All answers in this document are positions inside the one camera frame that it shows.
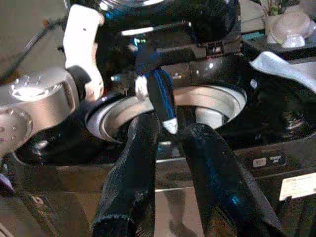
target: gray wall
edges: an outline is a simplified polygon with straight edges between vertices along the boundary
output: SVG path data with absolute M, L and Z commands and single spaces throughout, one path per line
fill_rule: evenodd
M 0 73 L 13 60 L 4 58 L 18 53 L 32 36 L 43 28 L 45 19 L 66 14 L 63 0 L 0 0 Z M 51 65 L 64 65 L 64 56 L 56 47 L 62 45 L 62 31 L 46 35 L 31 51 L 18 71 L 41 71 Z

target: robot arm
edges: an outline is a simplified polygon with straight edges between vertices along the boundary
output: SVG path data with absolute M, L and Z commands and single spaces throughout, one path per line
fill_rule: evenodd
M 39 131 L 64 121 L 81 100 L 102 96 L 94 39 L 103 22 L 97 11 L 74 5 L 64 36 L 66 70 L 49 69 L 0 87 L 0 159 Z

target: white label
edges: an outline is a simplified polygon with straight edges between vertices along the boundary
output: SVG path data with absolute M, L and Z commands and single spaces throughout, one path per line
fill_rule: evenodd
M 252 164 L 253 164 L 253 167 L 255 168 L 260 167 L 260 166 L 265 166 L 267 164 L 267 158 L 263 157 L 259 159 L 254 159 Z
M 316 194 L 316 173 L 283 179 L 280 201 L 287 197 L 300 198 Z

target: cable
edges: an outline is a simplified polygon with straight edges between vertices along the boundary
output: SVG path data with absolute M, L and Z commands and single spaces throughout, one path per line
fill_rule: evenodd
M 53 21 L 49 23 L 44 29 L 42 29 L 40 32 L 38 32 L 36 35 L 34 35 L 31 40 L 26 44 L 26 46 L 23 48 L 23 50 L 19 53 L 17 59 L 15 62 L 6 70 L 6 72 L 0 76 L 0 81 L 7 79 L 9 76 L 11 76 L 14 71 L 18 68 L 18 66 L 21 64 L 21 62 L 24 60 L 26 55 L 31 51 L 31 49 L 34 47 L 34 45 L 47 34 L 47 32 L 55 29 L 58 25 L 63 25 L 66 21 L 67 17 L 64 17 L 62 19 L 57 19 L 56 21 Z

